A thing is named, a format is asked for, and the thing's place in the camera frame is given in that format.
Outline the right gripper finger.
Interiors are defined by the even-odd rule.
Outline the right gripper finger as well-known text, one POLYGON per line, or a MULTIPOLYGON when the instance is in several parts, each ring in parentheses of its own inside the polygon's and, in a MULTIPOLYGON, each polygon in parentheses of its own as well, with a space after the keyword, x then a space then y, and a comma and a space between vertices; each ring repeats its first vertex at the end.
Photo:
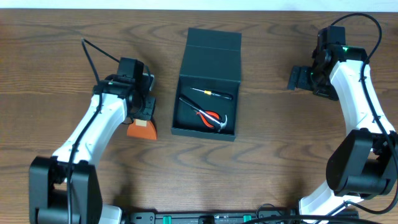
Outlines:
POLYGON ((303 90, 312 91, 311 68, 302 66, 298 78, 298 87, 303 90))
POLYGON ((300 70, 301 70, 301 67, 299 67, 299 66, 292 67, 290 77, 288 80, 288 84, 287 84, 288 90, 295 90, 297 88, 297 83, 298 83, 299 77, 300 77, 300 70))

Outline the orange scraper with wooden handle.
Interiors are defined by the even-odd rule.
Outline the orange scraper with wooden handle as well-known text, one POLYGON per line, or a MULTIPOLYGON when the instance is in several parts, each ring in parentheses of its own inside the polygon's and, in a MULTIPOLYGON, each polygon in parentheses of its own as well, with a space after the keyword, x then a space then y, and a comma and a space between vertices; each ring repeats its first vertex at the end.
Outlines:
POLYGON ((152 121, 135 119, 128 126, 127 136, 139 139, 157 140, 157 130, 152 121))

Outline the black yellow small screwdriver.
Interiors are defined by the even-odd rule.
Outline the black yellow small screwdriver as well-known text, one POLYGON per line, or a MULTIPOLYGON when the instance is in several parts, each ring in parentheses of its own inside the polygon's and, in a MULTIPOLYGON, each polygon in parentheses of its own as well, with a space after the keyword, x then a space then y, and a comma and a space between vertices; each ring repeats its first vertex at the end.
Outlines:
POLYGON ((202 90, 202 89, 198 89, 198 88, 194 88, 194 87, 190 87, 190 89, 195 90, 195 91, 199 91, 205 95, 208 96, 214 96, 217 98, 223 98, 226 100, 232 100, 233 96, 227 93, 222 93, 222 92, 218 92, 218 91, 212 91, 212 90, 202 90))

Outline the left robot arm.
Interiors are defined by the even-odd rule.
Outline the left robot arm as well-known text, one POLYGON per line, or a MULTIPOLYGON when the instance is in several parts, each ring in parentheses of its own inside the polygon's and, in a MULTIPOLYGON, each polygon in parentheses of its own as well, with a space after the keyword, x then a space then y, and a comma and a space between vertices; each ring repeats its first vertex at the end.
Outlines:
POLYGON ((93 87, 84 117, 51 157, 29 167, 31 223, 124 223, 119 207, 103 203, 96 173, 111 136, 126 118, 150 121, 154 76, 141 61, 120 58, 118 70, 93 87))

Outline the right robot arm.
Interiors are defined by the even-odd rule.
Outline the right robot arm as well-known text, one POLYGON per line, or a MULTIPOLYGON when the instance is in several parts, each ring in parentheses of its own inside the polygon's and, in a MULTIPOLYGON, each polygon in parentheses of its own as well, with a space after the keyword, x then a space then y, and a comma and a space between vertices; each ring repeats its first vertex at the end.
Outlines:
POLYGON ((386 138, 397 147, 397 133, 374 91, 368 55, 346 44, 344 27, 320 30, 312 57, 311 67, 293 67, 287 88, 339 101, 346 137, 327 162, 326 180, 300 199, 298 212, 332 216, 392 190, 397 171, 386 138))

